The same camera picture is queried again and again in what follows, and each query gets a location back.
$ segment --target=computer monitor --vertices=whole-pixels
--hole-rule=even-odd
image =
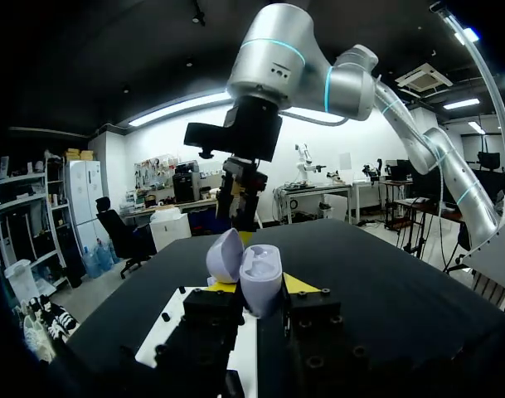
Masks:
[[[412,186],[410,195],[412,197],[427,197],[433,201],[440,198],[440,170],[436,167],[425,175],[419,174],[412,163],[409,162],[410,175],[412,176]],[[480,181],[484,191],[488,194],[493,203],[496,202],[498,193],[505,192],[505,174],[502,172],[490,172],[488,170],[473,170],[473,173]],[[455,199],[444,182],[444,202],[454,204]]]
[[[405,181],[407,179],[407,175],[410,173],[409,169],[410,162],[408,160],[396,160],[396,165],[390,165],[389,168],[391,170],[391,178],[394,181]]]
[[[435,167],[425,175],[419,174],[411,162],[409,162],[409,173],[412,176],[410,195],[412,197],[426,197],[432,201],[440,200],[440,170]],[[455,203],[449,189],[444,182],[444,202]]]

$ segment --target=box on shelf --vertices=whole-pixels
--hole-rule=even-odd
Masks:
[[[80,160],[94,160],[94,151],[81,151]]]

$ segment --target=office chair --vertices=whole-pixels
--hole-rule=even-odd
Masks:
[[[116,255],[121,258],[130,258],[121,271],[121,279],[125,279],[124,273],[130,270],[134,265],[138,269],[142,266],[142,261],[150,259],[150,255],[156,254],[153,238],[150,232],[147,232],[147,226],[134,227],[126,226],[115,210],[110,210],[110,199],[101,197],[96,200],[97,218],[101,225],[108,232]]]

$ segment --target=white refrigerator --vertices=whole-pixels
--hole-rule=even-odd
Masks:
[[[95,160],[68,162],[66,188],[77,243],[80,252],[84,254],[85,246],[90,251],[97,245],[97,238],[103,242],[109,241],[109,235],[97,219],[95,202],[96,199],[103,197],[101,162]]]

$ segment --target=black table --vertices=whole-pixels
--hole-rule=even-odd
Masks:
[[[176,240],[131,274],[70,339],[93,371],[113,370],[119,346],[136,352],[179,285],[203,286],[216,236]],[[505,325],[505,314],[448,275],[355,226],[318,220],[259,230],[250,244],[277,245],[284,271],[342,300],[345,328],[374,362],[451,356],[465,340]],[[258,324],[260,397],[283,396],[280,320]]]

